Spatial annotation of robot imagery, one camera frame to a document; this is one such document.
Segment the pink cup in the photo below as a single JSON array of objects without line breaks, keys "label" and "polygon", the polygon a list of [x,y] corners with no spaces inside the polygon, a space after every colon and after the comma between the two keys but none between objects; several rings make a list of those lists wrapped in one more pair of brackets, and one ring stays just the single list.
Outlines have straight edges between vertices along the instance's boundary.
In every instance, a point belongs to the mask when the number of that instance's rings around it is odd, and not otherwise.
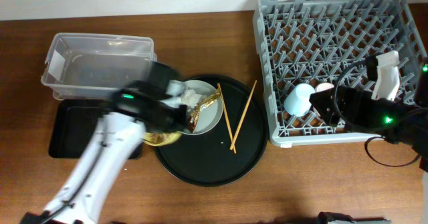
[{"label": "pink cup", "polygon": [[331,84],[329,82],[324,82],[324,83],[318,84],[314,89],[315,89],[315,93],[318,93],[318,92],[323,92],[323,91],[332,89],[333,87],[334,87],[334,84]]}]

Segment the light blue plastic cup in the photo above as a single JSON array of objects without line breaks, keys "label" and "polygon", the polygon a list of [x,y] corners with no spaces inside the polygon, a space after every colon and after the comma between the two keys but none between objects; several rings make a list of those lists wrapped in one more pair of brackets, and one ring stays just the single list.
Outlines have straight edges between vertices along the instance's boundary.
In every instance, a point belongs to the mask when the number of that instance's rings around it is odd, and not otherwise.
[{"label": "light blue plastic cup", "polygon": [[315,89],[309,84],[298,84],[284,101],[285,111],[297,117],[302,117],[309,112],[310,96]]}]

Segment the white tissue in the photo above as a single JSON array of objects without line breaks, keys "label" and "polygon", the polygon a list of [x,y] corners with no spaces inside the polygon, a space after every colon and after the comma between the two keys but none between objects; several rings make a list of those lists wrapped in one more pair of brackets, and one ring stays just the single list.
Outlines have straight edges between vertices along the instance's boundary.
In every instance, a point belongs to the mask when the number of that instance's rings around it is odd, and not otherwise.
[{"label": "white tissue", "polygon": [[173,108],[185,105],[187,110],[190,111],[207,97],[207,95],[201,92],[204,87],[205,84],[200,80],[188,80],[183,82],[183,92],[181,95],[163,100],[163,103]]}]

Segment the gold brown snack wrapper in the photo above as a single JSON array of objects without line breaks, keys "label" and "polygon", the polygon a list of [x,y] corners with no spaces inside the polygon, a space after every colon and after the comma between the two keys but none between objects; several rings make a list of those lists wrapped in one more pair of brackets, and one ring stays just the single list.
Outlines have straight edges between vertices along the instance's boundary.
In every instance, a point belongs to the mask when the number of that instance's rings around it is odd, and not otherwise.
[{"label": "gold brown snack wrapper", "polygon": [[187,127],[190,134],[204,134],[217,125],[223,114],[220,97],[220,91],[216,89],[190,112]]}]

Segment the yellow bowl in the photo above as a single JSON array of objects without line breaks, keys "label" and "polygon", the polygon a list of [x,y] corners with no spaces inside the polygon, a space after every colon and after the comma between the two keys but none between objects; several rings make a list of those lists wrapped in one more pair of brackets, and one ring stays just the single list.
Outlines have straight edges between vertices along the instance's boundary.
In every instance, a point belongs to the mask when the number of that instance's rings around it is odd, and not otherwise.
[{"label": "yellow bowl", "polygon": [[150,146],[166,146],[176,142],[182,136],[181,132],[170,133],[150,133],[147,132],[143,135],[143,142]]}]

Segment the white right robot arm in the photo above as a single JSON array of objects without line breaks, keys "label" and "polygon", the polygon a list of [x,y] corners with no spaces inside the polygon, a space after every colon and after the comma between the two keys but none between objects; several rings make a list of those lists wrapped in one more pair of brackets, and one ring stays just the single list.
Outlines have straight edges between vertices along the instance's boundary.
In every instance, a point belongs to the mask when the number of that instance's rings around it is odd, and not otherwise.
[{"label": "white right robot arm", "polygon": [[[395,101],[401,85],[398,53],[391,51],[372,55],[350,64],[337,78],[333,88],[311,94],[310,103],[323,121],[336,126],[339,120],[345,129],[371,135],[391,144],[408,144],[416,152],[419,167],[427,170],[427,64],[419,68],[415,105]],[[345,76],[364,67],[367,77],[375,82],[372,92],[342,86]]]}]

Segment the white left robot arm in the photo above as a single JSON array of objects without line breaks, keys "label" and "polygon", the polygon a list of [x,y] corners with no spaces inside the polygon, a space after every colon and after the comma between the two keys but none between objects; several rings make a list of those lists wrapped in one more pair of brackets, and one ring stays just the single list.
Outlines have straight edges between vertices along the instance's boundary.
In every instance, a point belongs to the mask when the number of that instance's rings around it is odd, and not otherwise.
[{"label": "white left robot arm", "polygon": [[144,135],[185,127],[184,91],[178,71],[150,62],[141,79],[111,94],[85,151],[43,213],[27,212],[21,222],[97,223],[118,174]]}]

